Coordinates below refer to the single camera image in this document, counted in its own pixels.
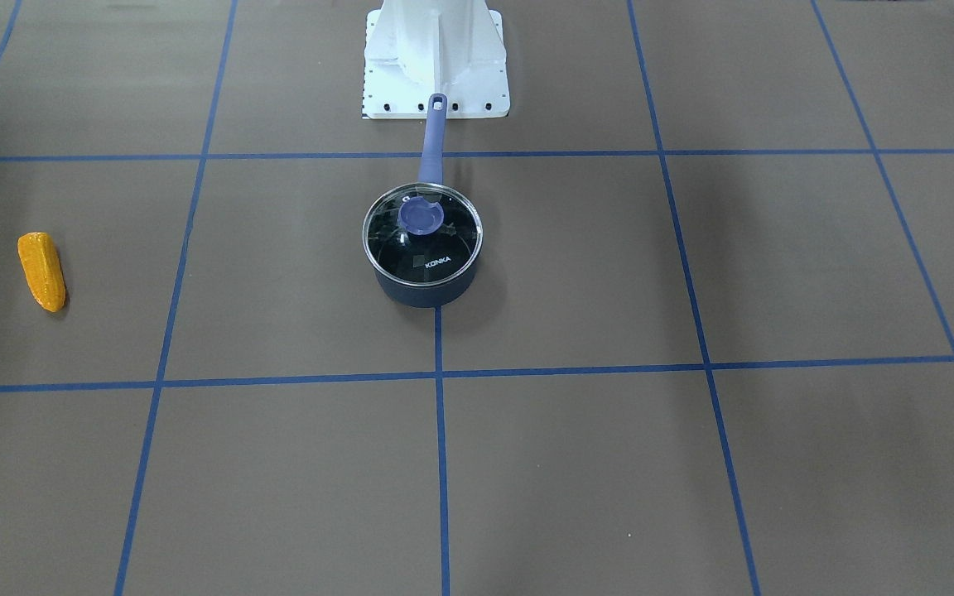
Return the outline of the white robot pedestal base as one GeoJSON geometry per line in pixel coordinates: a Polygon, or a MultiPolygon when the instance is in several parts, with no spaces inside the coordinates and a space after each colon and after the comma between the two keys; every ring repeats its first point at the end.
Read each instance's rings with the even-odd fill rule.
{"type": "Polygon", "coordinates": [[[383,1],[364,19],[363,118],[424,118],[433,94],[448,118],[511,112],[504,20],[484,1],[383,1]]]}

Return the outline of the dark blue saucepan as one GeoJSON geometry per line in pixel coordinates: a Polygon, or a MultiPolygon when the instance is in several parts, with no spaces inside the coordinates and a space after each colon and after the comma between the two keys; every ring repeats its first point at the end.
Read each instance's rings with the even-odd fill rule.
{"type": "Polygon", "coordinates": [[[361,224],[361,246],[383,293],[410,308],[441,308],[474,281],[484,225],[472,200],[444,176],[444,140],[453,105],[432,94],[416,181],[379,196],[361,224]]]}

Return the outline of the glass lid with blue knob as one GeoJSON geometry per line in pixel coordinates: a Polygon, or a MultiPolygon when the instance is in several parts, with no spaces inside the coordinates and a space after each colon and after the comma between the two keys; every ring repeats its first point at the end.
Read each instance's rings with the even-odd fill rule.
{"type": "Polygon", "coordinates": [[[378,274],[399,286],[442,286],[475,267],[484,225],[472,201],[446,185],[397,186],[371,204],[361,248],[378,274]]]}

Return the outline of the yellow plastic corn cob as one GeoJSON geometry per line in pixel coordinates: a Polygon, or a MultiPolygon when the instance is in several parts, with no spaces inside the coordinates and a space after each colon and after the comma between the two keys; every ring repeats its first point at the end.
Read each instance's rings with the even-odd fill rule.
{"type": "Polygon", "coordinates": [[[34,301],[50,313],[63,310],[67,286],[58,249],[50,234],[23,234],[17,240],[17,253],[34,301]]]}

